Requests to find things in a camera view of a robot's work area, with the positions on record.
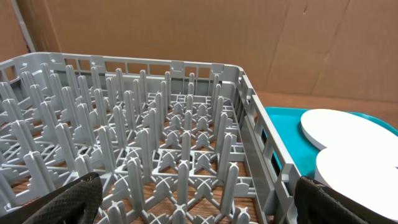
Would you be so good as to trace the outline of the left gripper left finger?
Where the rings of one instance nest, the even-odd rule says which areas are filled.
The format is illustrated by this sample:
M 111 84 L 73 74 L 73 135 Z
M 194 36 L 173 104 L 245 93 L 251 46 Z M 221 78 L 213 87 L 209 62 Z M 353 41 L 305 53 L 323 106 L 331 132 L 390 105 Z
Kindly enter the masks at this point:
M 98 173 L 90 172 L 73 182 L 1 217 L 1 224 L 94 223 L 103 201 Z

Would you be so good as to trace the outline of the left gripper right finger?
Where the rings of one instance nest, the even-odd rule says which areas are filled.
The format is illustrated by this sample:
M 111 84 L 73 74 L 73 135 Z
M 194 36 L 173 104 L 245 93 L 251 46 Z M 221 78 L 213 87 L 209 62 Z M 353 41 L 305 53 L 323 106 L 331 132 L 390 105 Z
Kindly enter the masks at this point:
M 294 204 L 298 224 L 395 223 L 306 175 L 296 183 Z

